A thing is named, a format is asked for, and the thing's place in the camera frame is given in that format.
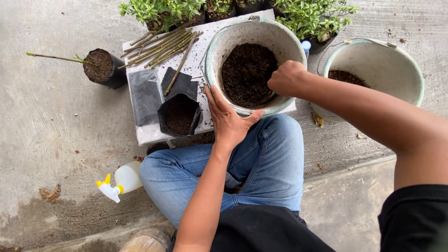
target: white plastic bottle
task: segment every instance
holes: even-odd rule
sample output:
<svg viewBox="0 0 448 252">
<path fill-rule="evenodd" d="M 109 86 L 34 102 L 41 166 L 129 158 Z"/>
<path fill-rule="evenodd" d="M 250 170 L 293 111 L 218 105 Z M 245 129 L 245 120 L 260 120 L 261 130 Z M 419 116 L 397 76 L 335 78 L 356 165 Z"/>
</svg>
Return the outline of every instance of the white plastic bottle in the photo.
<svg viewBox="0 0 448 252">
<path fill-rule="evenodd" d="M 138 176 L 138 170 L 140 170 L 141 164 L 142 163 L 139 161 L 132 161 L 120 166 L 114 174 L 116 186 L 112 188 L 110 185 L 111 174 L 109 173 L 104 181 L 96 182 L 98 189 L 109 199 L 114 200 L 117 203 L 120 202 L 120 199 L 118 198 L 119 194 L 134 191 L 142 186 L 142 182 Z"/>
</svg>

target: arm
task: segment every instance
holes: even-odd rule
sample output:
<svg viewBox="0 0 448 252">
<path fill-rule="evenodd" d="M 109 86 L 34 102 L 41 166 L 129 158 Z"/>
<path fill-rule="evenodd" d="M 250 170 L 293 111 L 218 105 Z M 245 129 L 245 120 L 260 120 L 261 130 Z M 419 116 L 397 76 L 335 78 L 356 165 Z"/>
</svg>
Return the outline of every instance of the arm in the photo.
<svg viewBox="0 0 448 252">
<path fill-rule="evenodd" d="M 272 74 L 275 93 L 308 100 L 344 118 L 397 155 L 394 188 L 448 184 L 448 121 L 393 96 L 308 73 L 288 61 Z"/>
<path fill-rule="evenodd" d="M 174 252 L 210 251 L 220 216 L 227 164 L 232 150 L 264 111 L 241 118 L 212 86 L 206 85 L 208 106 L 215 128 L 215 143 L 198 185 L 182 215 Z"/>
</svg>

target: black shirt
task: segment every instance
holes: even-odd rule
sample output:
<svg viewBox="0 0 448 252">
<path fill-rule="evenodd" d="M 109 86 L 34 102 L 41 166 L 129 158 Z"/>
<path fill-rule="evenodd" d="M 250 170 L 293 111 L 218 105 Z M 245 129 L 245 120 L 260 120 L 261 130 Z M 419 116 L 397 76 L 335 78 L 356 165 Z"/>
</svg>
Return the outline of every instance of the black shirt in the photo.
<svg viewBox="0 0 448 252">
<path fill-rule="evenodd" d="M 378 221 L 382 252 L 448 251 L 448 186 L 398 189 L 384 202 Z M 211 252 L 239 251 L 334 250 L 287 208 L 239 205 L 221 213 Z"/>
</svg>

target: hand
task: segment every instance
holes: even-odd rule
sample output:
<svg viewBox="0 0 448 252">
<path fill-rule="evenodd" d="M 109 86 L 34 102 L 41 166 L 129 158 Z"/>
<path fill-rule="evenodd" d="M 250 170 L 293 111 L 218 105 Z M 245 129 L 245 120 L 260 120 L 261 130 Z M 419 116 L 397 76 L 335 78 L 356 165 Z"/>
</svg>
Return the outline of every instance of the hand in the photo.
<svg viewBox="0 0 448 252">
<path fill-rule="evenodd" d="M 276 94 L 293 97 L 297 95 L 300 78 L 306 73 L 308 72 L 302 63 L 287 61 L 272 73 L 267 86 Z"/>
<path fill-rule="evenodd" d="M 211 118 L 215 127 L 215 144 L 231 152 L 246 137 L 249 128 L 264 114 L 258 109 L 246 118 L 240 117 L 224 100 L 215 86 L 205 85 Z"/>
</svg>

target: person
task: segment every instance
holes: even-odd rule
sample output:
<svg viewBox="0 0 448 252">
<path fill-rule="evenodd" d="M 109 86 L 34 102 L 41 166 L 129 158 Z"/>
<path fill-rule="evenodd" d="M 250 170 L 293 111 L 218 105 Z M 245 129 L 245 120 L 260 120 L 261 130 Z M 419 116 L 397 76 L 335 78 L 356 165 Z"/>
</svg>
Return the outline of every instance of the person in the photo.
<svg viewBox="0 0 448 252">
<path fill-rule="evenodd" d="M 339 115 L 396 153 L 394 192 L 378 216 L 381 251 L 428 251 L 448 222 L 448 122 L 390 95 L 311 74 L 288 61 L 269 88 Z M 175 252 L 333 251 L 299 217 L 304 147 L 299 124 L 276 114 L 241 118 L 206 88 L 213 144 L 151 153 L 140 179 L 177 228 Z M 226 181 L 243 182 L 237 194 Z"/>
</svg>

